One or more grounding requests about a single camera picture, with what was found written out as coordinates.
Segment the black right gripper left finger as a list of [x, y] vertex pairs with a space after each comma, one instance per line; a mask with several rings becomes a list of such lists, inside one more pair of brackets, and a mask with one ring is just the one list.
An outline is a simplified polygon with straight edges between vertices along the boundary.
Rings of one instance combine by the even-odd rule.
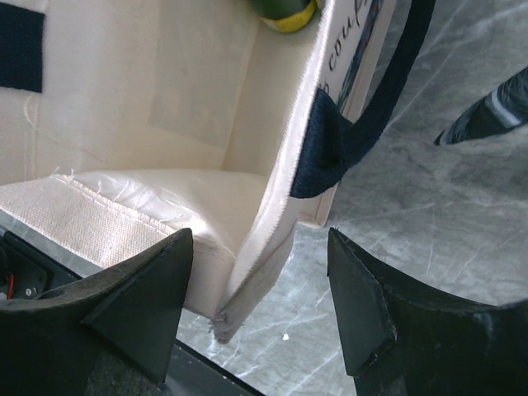
[[34, 299], [1, 303], [4, 395], [155, 395], [165, 380], [193, 261], [181, 229]]

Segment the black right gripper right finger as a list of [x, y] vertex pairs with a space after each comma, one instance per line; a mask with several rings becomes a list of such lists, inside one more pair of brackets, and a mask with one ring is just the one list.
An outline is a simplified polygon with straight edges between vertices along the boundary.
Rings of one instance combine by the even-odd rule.
[[359, 395], [524, 395], [527, 303], [433, 288], [336, 229], [328, 277], [346, 373]]

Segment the beige canvas tote bag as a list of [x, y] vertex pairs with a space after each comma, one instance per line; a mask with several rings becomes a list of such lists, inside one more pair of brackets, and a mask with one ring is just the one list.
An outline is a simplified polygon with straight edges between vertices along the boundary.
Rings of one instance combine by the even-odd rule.
[[272, 30], [248, 1], [4, 1], [1, 228], [81, 275], [190, 229], [185, 306], [229, 342], [298, 224], [325, 224], [388, 123], [435, 7], [316, 1]]

